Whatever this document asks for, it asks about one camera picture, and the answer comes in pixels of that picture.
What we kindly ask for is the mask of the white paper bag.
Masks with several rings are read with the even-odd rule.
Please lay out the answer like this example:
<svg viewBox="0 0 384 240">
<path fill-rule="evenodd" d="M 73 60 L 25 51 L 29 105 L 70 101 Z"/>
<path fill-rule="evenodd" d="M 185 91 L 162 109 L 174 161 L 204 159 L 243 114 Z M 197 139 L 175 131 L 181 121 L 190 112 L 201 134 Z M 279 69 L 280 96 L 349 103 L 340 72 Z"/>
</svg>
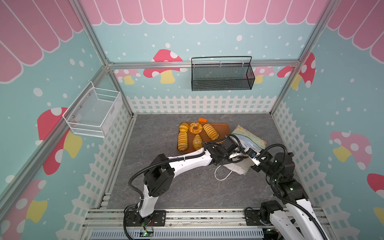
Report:
<svg viewBox="0 0 384 240">
<path fill-rule="evenodd" d="M 252 148 L 255 150 L 257 153 L 259 153 L 261 150 L 263 150 L 267 143 L 262 140 L 261 138 L 257 137 L 256 135 L 252 134 L 248 130 L 244 129 L 240 125 L 238 125 L 232 132 L 232 134 L 236 135 L 239 139 L 240 142 L 245 150 L 248 148 Z M 231 173 L 237 173 L 239 175 L 245 175 L 251 166 L 254 165 L 254 162 L 251 160 L 251 158 L 245 158 L 239 163 L 228 163 L 226 165 L 223 165 L 223 168 L 227 168 L 230 172 L 228 175 L 222 179 L 217 177 L 217 171 L 220 167 L 217 167 L 214 173 L 214 176 L 216 180 L 218 181 L 224 181 L 226 180 Z"/>
</svg>

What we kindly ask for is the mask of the small yellow fake bread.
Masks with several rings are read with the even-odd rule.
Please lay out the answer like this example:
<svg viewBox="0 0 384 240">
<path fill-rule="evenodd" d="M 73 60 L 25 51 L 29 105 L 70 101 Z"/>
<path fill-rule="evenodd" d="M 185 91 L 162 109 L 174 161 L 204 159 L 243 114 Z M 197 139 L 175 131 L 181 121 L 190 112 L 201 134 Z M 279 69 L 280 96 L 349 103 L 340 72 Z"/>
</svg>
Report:
<svg viewBox="0 0 384 240">
<path fill-rule="evenodd" d="M 196 151 L 203 147 L 203 140 L 199 134 L 196 134 L 193 139 L 193 147 Z"/>
</svg>

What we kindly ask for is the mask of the twisted ring fake bread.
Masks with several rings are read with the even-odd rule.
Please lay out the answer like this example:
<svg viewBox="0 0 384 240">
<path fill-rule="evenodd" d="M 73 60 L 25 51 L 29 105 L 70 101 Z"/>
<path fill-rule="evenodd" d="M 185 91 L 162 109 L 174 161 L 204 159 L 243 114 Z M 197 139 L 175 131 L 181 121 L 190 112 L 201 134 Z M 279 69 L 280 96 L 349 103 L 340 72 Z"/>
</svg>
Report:
<svg viewBox="0 0 384 240">
<path fill-rule="evenodd" d="M 191 123 L 189 125 L 189 132 L 191 132 L 192 134 L 199 134 L 201 133 L 203 130 L 203 126 L 200 124 L 200 123 Z"/>
</svg>

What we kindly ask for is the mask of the ridged long fake bread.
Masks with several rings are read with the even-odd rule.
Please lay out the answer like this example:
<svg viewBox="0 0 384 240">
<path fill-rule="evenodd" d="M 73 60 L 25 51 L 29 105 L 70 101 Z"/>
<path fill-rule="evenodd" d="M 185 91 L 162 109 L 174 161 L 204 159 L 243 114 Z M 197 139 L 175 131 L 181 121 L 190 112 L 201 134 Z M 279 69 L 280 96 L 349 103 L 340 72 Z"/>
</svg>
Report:
<svg viewBox="0 0 384 240">
<path fill-rule="evenodd" d="M 185 151 L 188 148 L 188 133 L 179 132 L 178 135 L 178 151 Z"/>
</svg>

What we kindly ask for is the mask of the yellow round fake bun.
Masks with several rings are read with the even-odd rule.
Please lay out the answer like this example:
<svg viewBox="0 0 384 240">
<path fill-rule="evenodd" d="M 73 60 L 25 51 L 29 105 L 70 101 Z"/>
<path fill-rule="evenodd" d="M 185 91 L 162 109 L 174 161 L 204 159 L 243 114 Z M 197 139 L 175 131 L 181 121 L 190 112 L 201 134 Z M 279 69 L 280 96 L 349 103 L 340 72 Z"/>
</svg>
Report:
<svg viewBox="0 0 384 240">
<path fill-rule="evenodd" d="M 183 133 L 187 133 L 189 131 L 189 124 L 188 123 L 181 123 L 179 125 L 179 131 Z"/>
</svg>

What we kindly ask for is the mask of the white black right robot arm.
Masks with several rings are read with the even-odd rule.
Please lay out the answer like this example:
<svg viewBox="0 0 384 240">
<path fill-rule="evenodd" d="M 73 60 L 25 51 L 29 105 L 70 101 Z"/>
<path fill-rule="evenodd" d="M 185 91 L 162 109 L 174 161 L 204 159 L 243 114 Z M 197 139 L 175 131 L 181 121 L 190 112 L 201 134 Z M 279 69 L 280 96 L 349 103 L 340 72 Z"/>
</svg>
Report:
<svg viewBox="0 0 384 240">
<path fill-rule="evenodd" d="M 294 178 L 294 154 L 288 152 L 283 144 L 272 144 L 260 152 L 247 147 L 243 153 L 254 162 L 252 169 L 266 174 L 266 181 L 274 196 L 285 204 L 295 220 L 292 222 L 287 217 L 277 201 L 267 201 L 261 204 L 259 210 L 261 222 L 274 226 L 280 234 L 280 240 L 328 240 L 307 193 Z"/>
</svg>

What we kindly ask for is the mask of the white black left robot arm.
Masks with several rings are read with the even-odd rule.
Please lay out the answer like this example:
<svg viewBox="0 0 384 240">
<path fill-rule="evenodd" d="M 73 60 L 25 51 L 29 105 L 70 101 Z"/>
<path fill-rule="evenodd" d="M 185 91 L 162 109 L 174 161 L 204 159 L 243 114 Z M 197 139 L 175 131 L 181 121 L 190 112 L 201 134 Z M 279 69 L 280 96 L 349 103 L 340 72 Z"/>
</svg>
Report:
<svg viewBox="0 0 384 240">
<path fill-rule="evenodd" d="M 233 134 L 202 145 L 199 150 L 182 156 L 160 154 L 149 166 L 130 177 L 128 187 L 140 195 L 140 201 L 133 209 L 141 219 L 154 214 L 158 198 L 169 190 L 173 179 L 180 174 L 199 167 L 234 164 L 246 158 L 245 148 Z"/>
</svg>

